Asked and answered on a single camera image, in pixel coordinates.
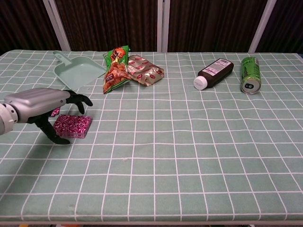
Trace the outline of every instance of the dark curtain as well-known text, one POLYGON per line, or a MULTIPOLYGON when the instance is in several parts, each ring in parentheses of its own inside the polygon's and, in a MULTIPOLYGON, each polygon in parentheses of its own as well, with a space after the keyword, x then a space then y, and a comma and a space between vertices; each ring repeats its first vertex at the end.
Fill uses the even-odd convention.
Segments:
POLYGON ((303 0, 278 0, 257 52, 303 53, 303 0))
POLYGON ((42 0, 0 0, 0 43, 0 54, 61 49, 42 0))
POLYGON ((171 0, 169 52, 247 52, 265 0, 171 0))
POLYGON ((73 51, 157 50, 156 0, 56 0, 73 51))

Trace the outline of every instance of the green chip bag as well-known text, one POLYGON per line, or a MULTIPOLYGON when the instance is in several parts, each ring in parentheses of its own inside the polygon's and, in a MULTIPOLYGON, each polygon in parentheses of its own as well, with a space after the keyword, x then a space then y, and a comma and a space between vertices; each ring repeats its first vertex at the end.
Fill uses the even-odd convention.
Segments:
POLYGON ((121 46, 103 55, 107 66, 107 72, 104 76, 103 94, 130 81, 131 78, 126 71, 128 51, 128 46, 121 46))

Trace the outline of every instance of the white pole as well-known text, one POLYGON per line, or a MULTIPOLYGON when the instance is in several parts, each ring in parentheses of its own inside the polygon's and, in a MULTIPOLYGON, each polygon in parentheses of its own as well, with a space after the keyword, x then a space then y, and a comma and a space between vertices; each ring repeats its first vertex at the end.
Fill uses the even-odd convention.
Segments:
POLYGON ((163 0, 158 0, 157 52, 162 51, 163 0))
POLYGON ((53 25, 53 29, 56 33, 57 39, 63 51, 71 51, 70 44, 68 42, 60 15, 54 0, 43 0, 47 14, 53 25))
POLYGON ((255 36, 250 44, 250 49, 248 50, 248 53, 256 52, 256 49, 258 47, 258 44, 263 35, 264 29, 267 25, 267 22, 269 20, 269 17, 271 15, 271 12, 273 11, 275 4, 276 4, 276 0, 267 0, 267 4, 264 8, 261 20, 259 22, 258 28, 255 33, 255 36))
POLYGON ((164 1, 162 52, 167 52, 169 43, 169 8, 170 0, 164 1))

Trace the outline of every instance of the green can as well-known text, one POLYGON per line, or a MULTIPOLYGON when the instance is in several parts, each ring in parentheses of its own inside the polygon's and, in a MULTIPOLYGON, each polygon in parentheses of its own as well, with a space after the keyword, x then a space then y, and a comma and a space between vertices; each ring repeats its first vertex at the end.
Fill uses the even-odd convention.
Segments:
POLYGON ((241 91, 255 94, 261 88, 259 61, 256 57, 244 58, 241 62, 241 91))

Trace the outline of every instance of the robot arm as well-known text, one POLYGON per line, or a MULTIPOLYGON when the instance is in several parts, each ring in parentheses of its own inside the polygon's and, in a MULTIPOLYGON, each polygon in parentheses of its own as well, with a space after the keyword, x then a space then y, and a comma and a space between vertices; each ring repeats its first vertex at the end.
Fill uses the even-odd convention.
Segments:
POLYGON ((12 130, 15 123, 35 123, 47 137, 57 144, 69 144, 67 139, 60 138, 48 117, 52 111, 65 104, 76 104, 80 113, 84 114, 84 102, 93 106, 91 100, 78 95, 70 90, 58 90, 52 88, 34 88, 4 98, 4 104, 0 104, 0 135, 12 130))

